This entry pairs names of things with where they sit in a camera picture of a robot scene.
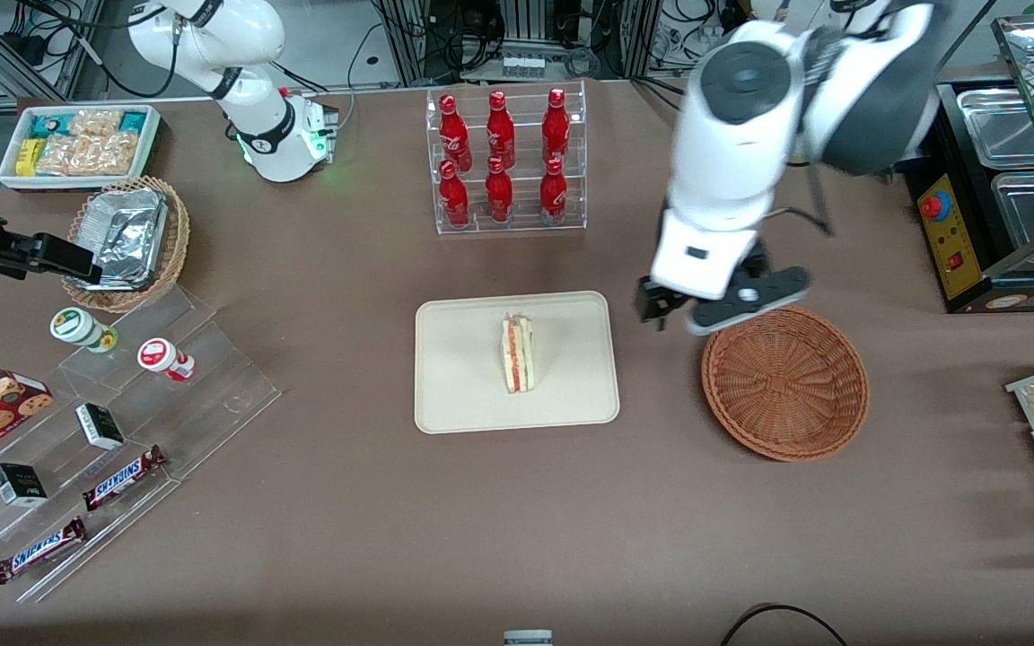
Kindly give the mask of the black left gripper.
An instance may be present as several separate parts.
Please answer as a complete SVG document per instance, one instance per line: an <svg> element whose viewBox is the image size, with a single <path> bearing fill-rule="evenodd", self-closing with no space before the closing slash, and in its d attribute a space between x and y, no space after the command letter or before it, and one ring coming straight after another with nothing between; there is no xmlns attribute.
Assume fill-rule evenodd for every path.
<svg viewBox="0 0 1034 646"><path fill-rule="evenodd" d="M637 279L635 288L637 318L641 324L653 324L658 332L665 330L669 315L685 307L688 300L688 295L653 282L649 275Z"/></svg>

